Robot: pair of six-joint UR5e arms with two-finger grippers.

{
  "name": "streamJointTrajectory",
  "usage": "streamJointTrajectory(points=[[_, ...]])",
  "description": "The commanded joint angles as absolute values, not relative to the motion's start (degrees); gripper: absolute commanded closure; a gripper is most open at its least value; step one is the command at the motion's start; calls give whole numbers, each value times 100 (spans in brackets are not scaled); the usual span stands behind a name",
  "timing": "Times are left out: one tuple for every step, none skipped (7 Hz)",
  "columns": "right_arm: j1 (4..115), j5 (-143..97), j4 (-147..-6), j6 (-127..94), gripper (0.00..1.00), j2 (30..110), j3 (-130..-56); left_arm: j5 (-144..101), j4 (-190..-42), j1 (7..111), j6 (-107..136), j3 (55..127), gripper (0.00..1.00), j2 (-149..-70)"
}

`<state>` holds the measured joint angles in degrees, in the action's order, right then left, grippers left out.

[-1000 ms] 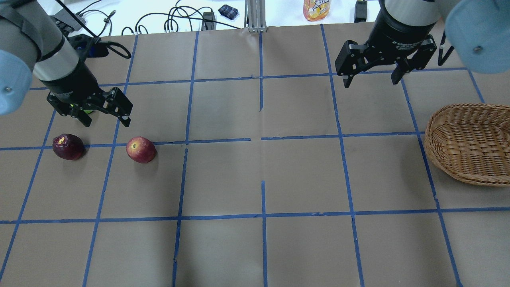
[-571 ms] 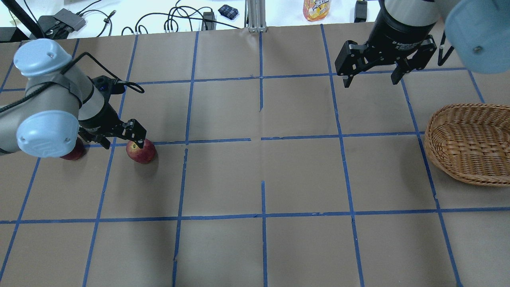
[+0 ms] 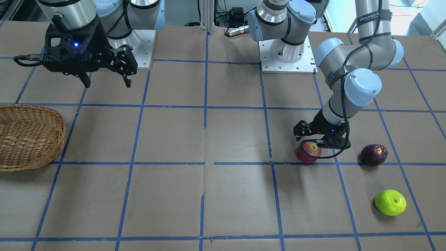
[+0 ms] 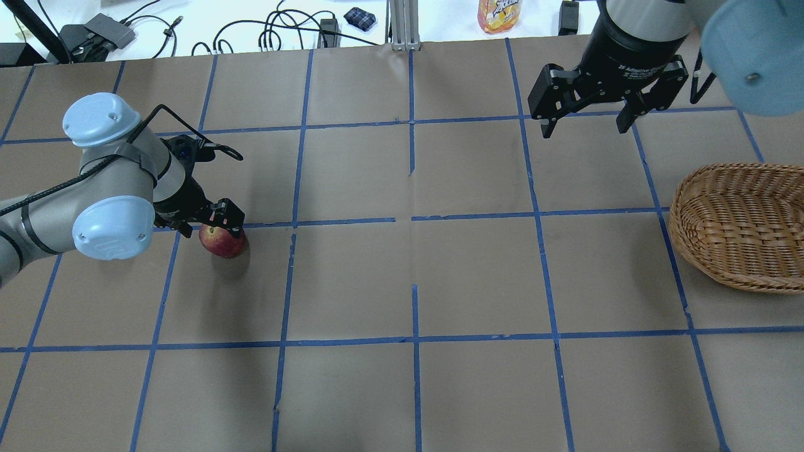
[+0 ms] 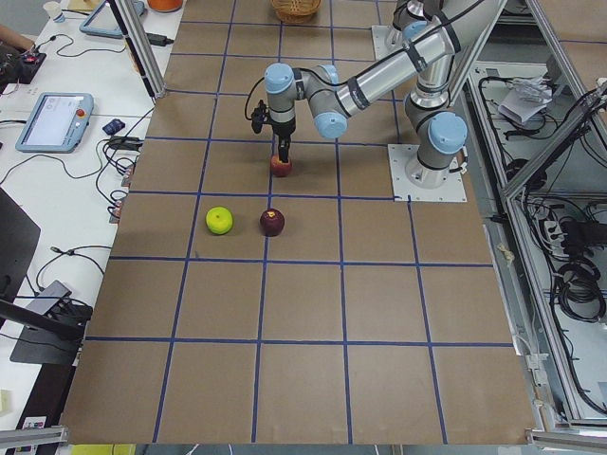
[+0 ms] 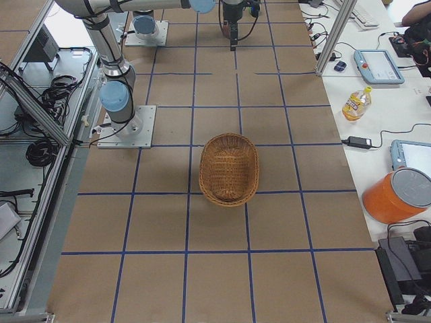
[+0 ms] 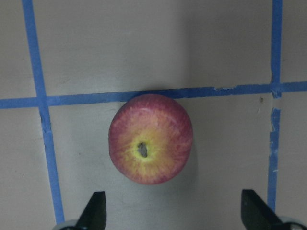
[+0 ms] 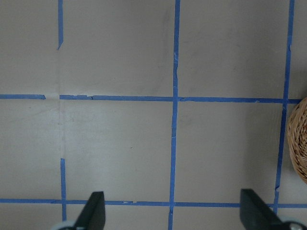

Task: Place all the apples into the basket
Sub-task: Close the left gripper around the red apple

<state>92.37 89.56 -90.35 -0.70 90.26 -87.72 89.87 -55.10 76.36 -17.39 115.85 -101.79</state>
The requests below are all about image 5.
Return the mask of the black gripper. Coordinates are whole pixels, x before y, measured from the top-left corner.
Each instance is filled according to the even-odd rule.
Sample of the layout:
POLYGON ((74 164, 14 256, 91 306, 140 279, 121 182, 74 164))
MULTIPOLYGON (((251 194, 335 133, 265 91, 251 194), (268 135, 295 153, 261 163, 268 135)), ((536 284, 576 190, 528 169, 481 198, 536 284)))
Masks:
POLYGON ((278 142, 278 159, 280 162, 289 162, 290 140, 293 133, 296 131, 296 121, 288 122, 272 121, 271 124, 273 134, 279 138, 278 142))

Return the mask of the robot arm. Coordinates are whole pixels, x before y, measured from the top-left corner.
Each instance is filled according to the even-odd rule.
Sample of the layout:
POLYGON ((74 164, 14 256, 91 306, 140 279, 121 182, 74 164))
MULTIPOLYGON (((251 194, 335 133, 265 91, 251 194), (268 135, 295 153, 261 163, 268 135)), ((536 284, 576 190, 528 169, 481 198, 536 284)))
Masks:
POLYGON ((278 138, 279 159, 287 162, 296 129, 296 101, 306 100, 319 134, 334 139, 345 133, 348 119, 415 78, 405 113, 420 144, 405 170, 416 186, 435 189, 446 179, 468 135, 466 123, 448 108, 454 58, 492 29, 504 5, 502 1, 399 1, 390 35, 395 44, 392 52, 345 82, 339 82, 332 65, 311 69, 270 65, 262 79, 267 99, 253 110, 251 128, 260 133, 270 125, 278 138))
POLYGON ((392 26, 402 30, 409 24, 424 21, 424 2, 421 0, 397 0, 393 12, 392 26))

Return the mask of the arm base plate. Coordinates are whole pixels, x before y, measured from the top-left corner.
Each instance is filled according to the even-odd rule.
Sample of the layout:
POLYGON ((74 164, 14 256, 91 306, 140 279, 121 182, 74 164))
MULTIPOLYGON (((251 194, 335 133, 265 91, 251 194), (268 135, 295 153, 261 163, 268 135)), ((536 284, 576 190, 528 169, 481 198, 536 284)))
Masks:
POLYGON ((422 166, 416 144, 389 144, 388 156, 393 196, 402 202, 466 203, 463 182, 467 150, 451 157, 447 169, 434 171, 422 166))
POLYGON ((372 26, 371 35, 376 61, 402 48, 402 31, 393 26, 372 26))

